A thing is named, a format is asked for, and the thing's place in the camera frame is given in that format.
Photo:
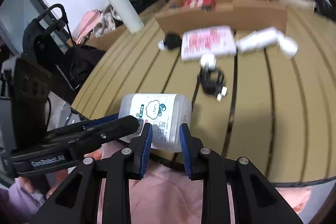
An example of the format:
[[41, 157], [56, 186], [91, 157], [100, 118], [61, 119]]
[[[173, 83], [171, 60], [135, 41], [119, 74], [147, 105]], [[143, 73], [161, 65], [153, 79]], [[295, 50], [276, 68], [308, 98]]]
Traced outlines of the purple sleeve forearm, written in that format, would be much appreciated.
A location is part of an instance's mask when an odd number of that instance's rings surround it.
[[1, 223], [30, 223], [45, 201], [29, 178], [18, 177], [8, 189], [1, 188]]

